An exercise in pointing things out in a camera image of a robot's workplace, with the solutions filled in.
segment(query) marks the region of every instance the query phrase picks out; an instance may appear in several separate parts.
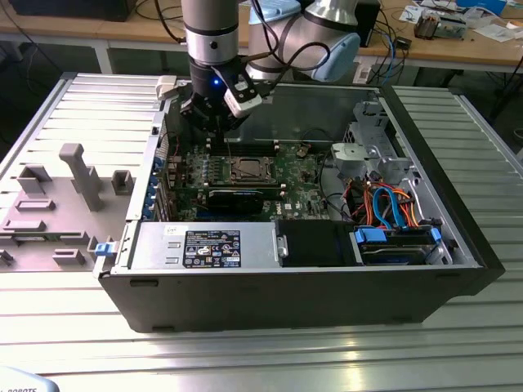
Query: warning label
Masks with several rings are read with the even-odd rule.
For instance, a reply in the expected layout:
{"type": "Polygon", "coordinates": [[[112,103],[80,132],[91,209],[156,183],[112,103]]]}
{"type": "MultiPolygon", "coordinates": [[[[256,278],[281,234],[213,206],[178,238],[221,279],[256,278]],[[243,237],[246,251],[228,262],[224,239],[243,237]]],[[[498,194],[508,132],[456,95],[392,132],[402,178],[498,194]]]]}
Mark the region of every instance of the warning label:
{"type": "Polygon", "coordinates": [[[240,267],[239,231],[187,231],[183,266],[186,268],[240,267]]]}

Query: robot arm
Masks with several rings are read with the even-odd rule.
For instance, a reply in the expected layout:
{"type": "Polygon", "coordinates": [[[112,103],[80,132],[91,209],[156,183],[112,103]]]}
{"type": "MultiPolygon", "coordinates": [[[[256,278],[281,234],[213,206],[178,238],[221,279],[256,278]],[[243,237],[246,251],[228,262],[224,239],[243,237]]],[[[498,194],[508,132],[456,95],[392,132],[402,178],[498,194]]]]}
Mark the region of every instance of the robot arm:
{"type": "Polygon", "coordinates": [[[295,0],[253,0],[253,61],[246,67],[238,55],[239,1],[182,0],[193,85],[182,116],[221,140],[270,94],[266,83],[253,79],[278,80],[295,68],[322,82],[338,80],[360,45],[355,5],[356,0],[317,0],[302,9],[295,0]]]}

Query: aluminum profile table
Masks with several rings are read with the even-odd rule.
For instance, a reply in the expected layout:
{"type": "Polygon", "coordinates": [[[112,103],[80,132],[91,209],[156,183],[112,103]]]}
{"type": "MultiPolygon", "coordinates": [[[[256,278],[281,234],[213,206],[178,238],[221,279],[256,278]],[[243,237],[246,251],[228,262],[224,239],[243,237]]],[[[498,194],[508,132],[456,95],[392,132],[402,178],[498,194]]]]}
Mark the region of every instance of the aluminum profile table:
{"type": "MultiPolygon", "coordinates": [[[[118,81],[115,77],[104,78],[79,75],[76,82],[61,81],[29,124],[21,138],[25,142],[4,160],[1,172],[11,170],[26,147],[37,140],[34,136],[65,102],[63,98],[73,93],[70,89],[91,90],[76,92],[92,93],[89,105],[96,111],[97,105],[105,103],[94,99],[95,91],[105,90],[107,94],[109,89],[119,94],[114,85],[138,83],[133,77],[118,81]],[[85,78],[91,78],[93,84],[78,82],[85,82],[85,78]]],[[[145,98],[144,109],[153,110],[156,104],[148,91],[150,87],[143,90],[145,94],[128,92],[119,97],[140,98],[129,99],[130,105],[141,105],[137,102],[145,98]]],[[[449,167],[445,170],[458,192],[467,196],[467,203],[471,200],[469,206],[475,218],[507,268],[507,273],[478,296],[452,300],[421,325],[140,334],[128,327],[89,272],[0,274],[0,363],[48,376],[62,392],[521,391],[523,245],[521,237],[511,236],[510,230],[523,230],[523,216],[520,210],[511,210],[515,212],[512,214],[505,207],[513,206],[519,194],[497,194],[497,184],[508,189],[521,186],[521,178],[514,174],[521,168],[462,97],[440,90],[432,98],[416,96],[432,91],[405,91],[403,94],[398,90],[405,105],[420,106],[418,111],[409,108],[414,117],[443,113],[437,112],[438,106],[451,108],[445,111],[446,116],[463,116],[466,109],[472,122],[461,117],[466,120],[463,123],[477,125],[475,129],[463,130],[476,132],[477,135],[470,134],[474,138],[466,138],[468,133],[459,138],[455,136],[457,131],[448,131],[447,124],[435,133],[430,130],[438,128],[431,127],[432,123],[430,127],[424,124],[432,120],[415,119],[421,122],[422,133],[443,167],[448,164],[445,160],[458,161],[460,166],[455,172],[450,172],[453,169],[449,167]],[[414,94],[412,104],[407,103],[409,94],[414,94]],[[481,175],[485,169],[476,169],[489,160],[496,162],[492,167],[498,174],[485,183],[481,175]],[[499,200],[491,208],[495,211],[485,210],[481,202],[490,197],[499,200]]],[[[124,132],[119,134],[118,144],[111,145],[123,148],[130,135],[140,138],[140,134],[124,132]]],[[[68,135],[74,140],[87,137],[85,132],[68,135]]],[[[2,180],[0,191],[15,192],[15,184],[2,180]]]]}

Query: table leg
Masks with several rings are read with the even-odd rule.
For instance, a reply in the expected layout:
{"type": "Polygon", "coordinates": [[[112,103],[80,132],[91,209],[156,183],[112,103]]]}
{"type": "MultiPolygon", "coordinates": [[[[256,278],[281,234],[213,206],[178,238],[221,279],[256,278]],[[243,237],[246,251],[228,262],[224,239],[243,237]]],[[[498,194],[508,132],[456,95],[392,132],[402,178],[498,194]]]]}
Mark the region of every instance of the table leg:
{"type": "Polygon", "coordinates": [[[109,56],[109,45],[107,42],[98,42],[93,49],[98,59],[98,65],[100,66],[100,72],[103,74],[113,74],[113,65],[109,56]]]}

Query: blue plastic part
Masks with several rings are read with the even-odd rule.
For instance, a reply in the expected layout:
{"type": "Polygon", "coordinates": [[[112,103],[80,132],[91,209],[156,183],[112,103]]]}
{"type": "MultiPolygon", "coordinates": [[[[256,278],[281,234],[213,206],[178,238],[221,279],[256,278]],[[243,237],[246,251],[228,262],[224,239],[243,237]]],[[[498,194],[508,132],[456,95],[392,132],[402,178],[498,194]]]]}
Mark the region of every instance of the blue plastic part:
{"type": "Polygon", "coordinates": [[[153,217],[153,212],[150,211],[149,208],[144,207],[144,208],[141,210],[141,215],[144,216],[146,219],[151,219],[151,218],[153,217]]]}
{"type": "Polygon", "coordinates": [[[432,237],[434,238],[434,241],[436,241],[437,243],[439,241],[441,241],[441,233],[436,227],[433,227],[431,229],[431,234],[432,234],[432,237]]]}
{"type": "Polygon", "coordinates": [[[503,8],[507,5],[507,2],[505,0],[456,0],[456,5],[464,8],[486,8],[497,16],[500,16],[503,8]]]}
{"type": "Polygon", "coordinates": [[[387,236],[383,229],[375,227],[358,229],[355,234],[357,243],[386,243],[387,236]]]}
{"type": "Polygon", "coordinates": [[[161,169],[163,167],[163,159],[160,157],[154,157],[153,159],[153,170],[156,172],[157,170],[161,169]]]}
{"type": "Polygon", "coordinates": [[[147,207],[150,207],[154,204],[154,200],[150,197],[150,195],[145,197],[144,205],[147,207]]]}
{"type": "Polygon", "coordinates": [[[98,243],[95,247],[95,256],[112,256],[117,252],[116,243],[98,243]]]}
{"type": "Polygon", "coordinates": [[[356,231],[355,237],[356,237],[356,242],[357,243],[364,243],[365,242],[365,236],[363,234],[363,231],[361,231],[361,229],[356,231]]]}
{"type": "Polygon", "coordinates": [[[396,196],[394,195],[394,192],[392,191],[392,189],[388,189],[388,188],[378,188],[378,189],[376,189],[376,192],[374,192],[374,196],[373,196],[374,215],[388,229],[392,229],[391,224],[389,222],[387,222],[386,220],[384,220],[382,218],[381,214],[379,213],[378,198],[379,198],[379,195],[382,194],[383,192],[387,192],[389,194],[390,198],[391,198],[392,215],[394,215],[394,220],[396,221],[396,224],[399,227],[401,227],[401,228],[407,228],[407,225],[405,224],[403,216],[401,216],[401,214],[400,214],[400,208],[398,206],[398,200],[396,199],[396,196]]]}
{"type": "MultiPolygon", "coordinates": [[[[265,22],[285,19],[302,10],[302,6],[296,0],[260,0],[260,7],[265,22]]],[[[250,25],[259,25],[261,22],[254,8],[251,7],[251,17],[248,23],[250,25]]]]}
{"type": "Polygon", "coordinates": [[[311,74],[311,78],[320,82],[336,82],[351,68],[360,49],[360,41],[360,36],[357,33],[349,33],[340,39],[331,47],[329,61],[315,69],[311,74]]]}

